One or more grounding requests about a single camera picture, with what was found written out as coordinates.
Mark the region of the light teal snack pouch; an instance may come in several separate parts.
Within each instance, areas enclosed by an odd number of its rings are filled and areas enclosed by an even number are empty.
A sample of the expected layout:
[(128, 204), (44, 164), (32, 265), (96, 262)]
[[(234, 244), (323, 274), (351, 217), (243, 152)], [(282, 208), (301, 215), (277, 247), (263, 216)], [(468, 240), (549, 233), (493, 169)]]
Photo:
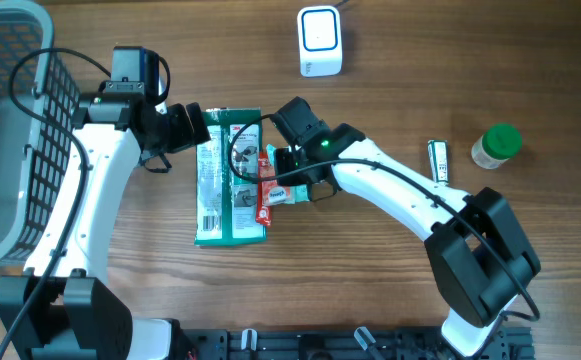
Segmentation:
[[(275, 166), (275, 151), (276, 148), (268, 144), (266, 146), (266, 153), (272, 166)], [(307, 185), (292, 186), (287, 190), (288, 195), (284, 200), (284, 204), (296, 204), (301, 202), (311, 201), (311, 192)]]

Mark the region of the red chocolate bar packet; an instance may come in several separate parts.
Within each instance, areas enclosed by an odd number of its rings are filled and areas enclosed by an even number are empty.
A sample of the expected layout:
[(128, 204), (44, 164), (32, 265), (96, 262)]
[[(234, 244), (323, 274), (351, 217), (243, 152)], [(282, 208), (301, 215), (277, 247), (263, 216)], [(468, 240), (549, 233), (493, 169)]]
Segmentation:
[[(258, 177), (268, 176), (270, 169), (270, 162), (265, 152), (259, 153), (258, 158)], [(269, 200), (269, 193), (273, 187), (272, 181), (265, 181), (258, 184), (258, 203), (255, 221), (263, 226), (271, 225), (271, 205)]]

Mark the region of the large green 3M package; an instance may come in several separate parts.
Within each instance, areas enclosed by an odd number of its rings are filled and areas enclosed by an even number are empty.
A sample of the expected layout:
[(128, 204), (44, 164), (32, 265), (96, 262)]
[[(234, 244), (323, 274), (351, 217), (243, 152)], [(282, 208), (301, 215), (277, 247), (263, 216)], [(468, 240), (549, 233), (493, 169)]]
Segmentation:
[(266, 228), (255, 220), (258, 186), (247, 177), (258, 175), (262, 130), (241, 127), (261, 116), (257, 108), (216, 108), (203, 112), (210, 140), (196, 147), (197, 246), (241, 246), (266, 240)]

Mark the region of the yogurt bottle red label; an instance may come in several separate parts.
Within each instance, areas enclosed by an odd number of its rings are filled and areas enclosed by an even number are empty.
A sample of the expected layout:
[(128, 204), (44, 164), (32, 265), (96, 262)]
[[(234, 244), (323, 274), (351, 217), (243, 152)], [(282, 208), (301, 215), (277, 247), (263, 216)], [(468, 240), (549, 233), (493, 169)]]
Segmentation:
[(472, 146), (473, 161), (492, 170), (515, 157), (522, 148), (522, 136), (512, 125), (500, 123), (489, 128)]

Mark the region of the red yogurt label sleeve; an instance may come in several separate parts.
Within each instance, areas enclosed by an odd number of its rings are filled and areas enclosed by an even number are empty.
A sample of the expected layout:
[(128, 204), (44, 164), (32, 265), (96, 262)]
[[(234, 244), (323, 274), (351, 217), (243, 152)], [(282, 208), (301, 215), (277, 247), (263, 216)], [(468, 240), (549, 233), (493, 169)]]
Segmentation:
[(289, 204), (294, 201), (294, 190), (289, 186), (282, 186), (277, 180), (261, 183), (262, 202), (265, 206)]

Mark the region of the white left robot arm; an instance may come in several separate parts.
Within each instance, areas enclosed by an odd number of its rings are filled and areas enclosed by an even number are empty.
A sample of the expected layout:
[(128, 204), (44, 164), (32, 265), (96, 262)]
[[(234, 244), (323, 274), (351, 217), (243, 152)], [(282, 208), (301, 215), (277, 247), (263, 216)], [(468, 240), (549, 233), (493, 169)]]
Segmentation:
[(134, 317), (107, 285), (114, 223), (142, 154), (174, 154), (210, 138), (197, 104), (159, 111), (170, 81), (156, 52), (119, 46), (98, 91), (75, 103), (64, 130), (70, 158), (45, 231), (23, 273), (0, 279), (1, 345), (20, 358), (194, 355), (176, 320)]

